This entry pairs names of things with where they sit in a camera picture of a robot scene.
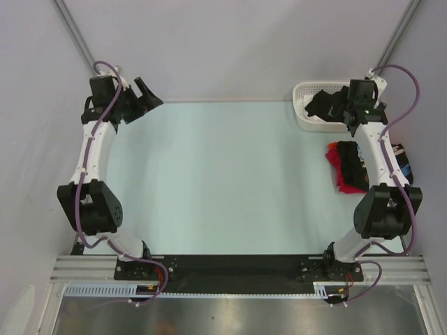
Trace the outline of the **black printed t-shirt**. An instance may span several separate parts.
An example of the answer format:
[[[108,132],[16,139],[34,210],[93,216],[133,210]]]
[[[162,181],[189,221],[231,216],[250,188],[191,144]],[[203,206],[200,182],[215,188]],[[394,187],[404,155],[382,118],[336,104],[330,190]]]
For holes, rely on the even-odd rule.
[[[335,93],[329,94],[324,90],[320,90],[305,109],[309,115],[318,114],[322,119],[324,118],[323,114],[331,112],[332,118],[335,119]]]
[[[403,175],[412,185],[414,178],[409,159],[402,144],[393,144],[393,153]],[[337,186],[343,193],[366,193],[369,190],[369,177],[360,147],[352,141],[339,141],[330,145],[335,167]]]

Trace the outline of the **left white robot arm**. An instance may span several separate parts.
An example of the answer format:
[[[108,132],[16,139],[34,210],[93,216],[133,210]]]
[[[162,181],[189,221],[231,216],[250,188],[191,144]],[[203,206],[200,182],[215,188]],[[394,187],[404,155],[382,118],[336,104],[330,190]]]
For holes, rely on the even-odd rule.
[[[81,123],[82,146],[77,166],[66,185],[57,189],[57,199],[78,236],[88,249],[107,245],[117,255],[115,279],[162,282],[164,271],[152,259],[146,243],[120,232],[124,210],[118,197],[107,185],[109,155],[121,123],[129,124],[163,105],[137,77],[137,96],[132,86],[115,66],[105,61],[93,65],[95,76],[89,80],[90,95],[86,98]]]

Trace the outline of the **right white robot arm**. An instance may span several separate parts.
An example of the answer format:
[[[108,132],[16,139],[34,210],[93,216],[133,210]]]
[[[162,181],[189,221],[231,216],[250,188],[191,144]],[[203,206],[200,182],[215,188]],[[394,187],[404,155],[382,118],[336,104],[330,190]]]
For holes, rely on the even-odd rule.
[[[372,68],[365,79],[349,84],[344,123],[363,154],[369,190],[354,210],[353,228],[323,253],[321,270],[330,281],[351,279],[361,269],[361,257],[373,246],[394,255],[382,244],[385,240],[411,236],[400,257],[408,256],[416,245],[416,213],[423,194],[405,177],[389,135],[390,129],[409,113],[388,121],[386,104],[379,99],[378,71]]]

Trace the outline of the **white daisy print t-shirt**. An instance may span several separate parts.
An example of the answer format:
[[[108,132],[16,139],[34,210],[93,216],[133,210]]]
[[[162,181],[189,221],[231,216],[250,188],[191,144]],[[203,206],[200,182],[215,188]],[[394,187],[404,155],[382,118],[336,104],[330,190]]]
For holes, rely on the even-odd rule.
[[[308,104],[311,103],[311,101],[313,100],[313,95],[311,94],[305,94],[300,100],[300,111],[299,114],[301,115],[301,117],[305,120],[308,121],[309,123],[315,123],[315,124],[328,124],[330,126],[339,126],[339,127],[343,127],[343,123],[341,123],[340,121],[335,121],[332,118],[332,113],[329,112],[327,114],[323,114],[324,118],[320,118],[320,116],[318,114],[315,115],[309,115],[308,111],[306,111],[306,107]]]

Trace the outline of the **folded red t-shirt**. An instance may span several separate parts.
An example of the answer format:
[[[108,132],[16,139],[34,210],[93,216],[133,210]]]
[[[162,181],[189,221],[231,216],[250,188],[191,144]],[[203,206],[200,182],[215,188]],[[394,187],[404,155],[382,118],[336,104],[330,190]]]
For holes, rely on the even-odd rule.
[[[359,156],[359,147],[354,141],[331,142],[325,157],[336,172],[336,186],[346,194],[366,193],[369,178],[366,166]]]

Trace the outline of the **folded black printed t-shirt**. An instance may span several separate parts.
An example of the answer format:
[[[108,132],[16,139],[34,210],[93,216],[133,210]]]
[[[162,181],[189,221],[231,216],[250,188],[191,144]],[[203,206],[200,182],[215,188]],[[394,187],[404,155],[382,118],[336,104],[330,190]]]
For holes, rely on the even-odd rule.
[[[393,144],[393,153],[403,175],[412,185],[414,178],[409,159],[402,144]],[[360,147],[352,141],[339,141],[330,145],[335,167],[337,186],[343,193],[366,193],[369,190],[369,177]]]

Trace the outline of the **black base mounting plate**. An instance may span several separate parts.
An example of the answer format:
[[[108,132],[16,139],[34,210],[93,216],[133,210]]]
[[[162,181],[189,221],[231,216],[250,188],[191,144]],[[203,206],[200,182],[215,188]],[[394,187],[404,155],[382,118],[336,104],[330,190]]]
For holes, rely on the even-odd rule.
[[[358,263],[322,255],[158,255],[166,293],[292,295],[313,291],[315,282],[363,280]]]

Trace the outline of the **right aluminium corner post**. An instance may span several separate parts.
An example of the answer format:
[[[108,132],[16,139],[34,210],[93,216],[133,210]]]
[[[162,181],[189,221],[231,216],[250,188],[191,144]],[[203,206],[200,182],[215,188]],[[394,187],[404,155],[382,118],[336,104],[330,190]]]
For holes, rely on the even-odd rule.
[[[425,3],[423,0],[410,0],[404,12],[395,27],[389,41],[386,44],[384,51],[381,53],[377,67],[385,66],[390,61],[394,51],[403,39],[406,31],[411,25],[412,20],[416,17],[421,6]]]

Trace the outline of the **aluminium corner post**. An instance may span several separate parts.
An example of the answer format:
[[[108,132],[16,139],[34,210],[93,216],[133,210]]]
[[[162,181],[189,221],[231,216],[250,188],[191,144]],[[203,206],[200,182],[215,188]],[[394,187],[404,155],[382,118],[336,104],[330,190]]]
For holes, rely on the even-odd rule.
[[[377,67],[385,66],[390,61],[394,51],[403,39],[406,31],[411,25],[412,20],[416,17],[421,6],[425,3],[423,0],[410,0],[404,12],[395,27],[389,41],[386,44],[384,51],[381,53]]]
[[[92,64],[95,62],[95,59],[92,56],[91,51],[87,46],[68,6],[66,5],[66,2],[63,0],[51,0],[51,3],[54,6],[54,9],[56,10],[62,24],[65,26],[86,67],[89,70],[93,70]]]

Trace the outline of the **left aluminium corner post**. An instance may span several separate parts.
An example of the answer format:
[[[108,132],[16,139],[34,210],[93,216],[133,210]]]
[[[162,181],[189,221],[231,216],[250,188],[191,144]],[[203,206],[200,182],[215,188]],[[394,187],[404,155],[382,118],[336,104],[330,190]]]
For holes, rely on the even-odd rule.
[[[68,6],[66,5],[66,2],[63,0],[51,0],[51,3],[54,6],[54,9],[56,10],[62,24],[65,26],[86,67],[89,70],[93,70],[92,64],[95,62],[95,59],[92,56],[91,51],[87,46]]]

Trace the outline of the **aluminium frame rail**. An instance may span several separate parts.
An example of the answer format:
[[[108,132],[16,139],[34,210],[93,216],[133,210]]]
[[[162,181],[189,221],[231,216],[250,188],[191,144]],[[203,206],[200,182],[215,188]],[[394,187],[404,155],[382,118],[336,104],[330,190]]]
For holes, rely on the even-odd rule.
[[[430,285],[424,259],[415,257],[394,257],[385,255],[367,255],[360,259],[364,284],[370,284],[379,270],[372,262],[381,265],[380,285]],[[63,255],[57,258],[51,283],[110,283],[113,281],[117,258],[113,255]]]

